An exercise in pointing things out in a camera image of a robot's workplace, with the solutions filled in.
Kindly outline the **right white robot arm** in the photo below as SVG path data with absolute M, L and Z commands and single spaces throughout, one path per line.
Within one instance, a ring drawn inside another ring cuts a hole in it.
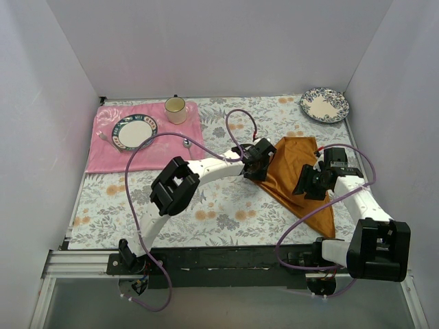
M 311 266 L 326 272 L 334 265 L 352 278 L 401 282 L 407 273 L 411 230 L 380 207 L 363 173 L 348 164 L 343 147 L 320 148 L 315 165 L 302 167 L 294 195 L 322 201 L 327 191 L 343 197 L 342 203 L 356 222 L 349 242 L 319 238 L 312 245 Z

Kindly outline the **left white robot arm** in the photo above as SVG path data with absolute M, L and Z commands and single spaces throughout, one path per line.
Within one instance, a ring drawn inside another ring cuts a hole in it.
M 172 158 L 151 184 L 151 194 L 144 216 L 135 219 L 137 232 L 119 241 L 122 265 L 129 273 L 145 269 L 146 252 L 165 223 L 184 211 L 199 187 L 232 176 L 244 176 L 262 182 L 267 177 L 276 148 L 266 138 L 244 144 L 221 154 L 219 158 L 183 160 Z

